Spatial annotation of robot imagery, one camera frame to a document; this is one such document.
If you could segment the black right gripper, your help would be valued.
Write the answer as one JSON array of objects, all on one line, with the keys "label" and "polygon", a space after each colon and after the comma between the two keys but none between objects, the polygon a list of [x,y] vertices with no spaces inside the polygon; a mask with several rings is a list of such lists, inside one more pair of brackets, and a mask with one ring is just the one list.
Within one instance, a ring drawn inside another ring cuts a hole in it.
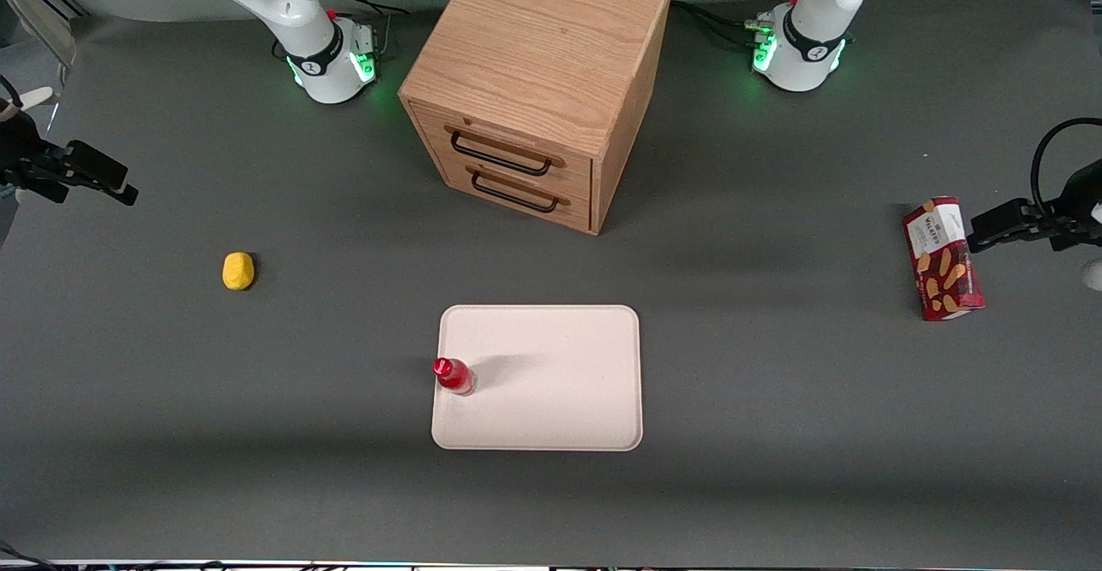
[{"label": "black right gripper", "polygon": [[95,147],[72,140],[55,146],[40,137],[30,115],[3,114],[1,168],[4,185],[31,191],[54,203],[65,202],[71,187],[67,171],[83,177],[83,186],[131,207],[138,190],[127,182],[127,166]]}]

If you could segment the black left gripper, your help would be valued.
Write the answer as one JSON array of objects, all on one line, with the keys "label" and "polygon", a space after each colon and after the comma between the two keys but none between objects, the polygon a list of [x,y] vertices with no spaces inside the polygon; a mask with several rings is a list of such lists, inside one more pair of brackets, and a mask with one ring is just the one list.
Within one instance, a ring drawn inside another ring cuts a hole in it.
[{"label": "black left gripper", "polygon": [[1035,222],[1034,207],[1027,200],[1000,203],[971,220],[969,252],[981,254],[997,245],[1039,239],[1048,239],[1055,252],[1077,245],[1096,248],[1101,245],[1101,163],[1098,160],[1074,171],[1052,201],[1042,200],[1040,163],[1036,160],[1030,170],[1030,190],[1031,201],[1042,214],[1042,223]]}]

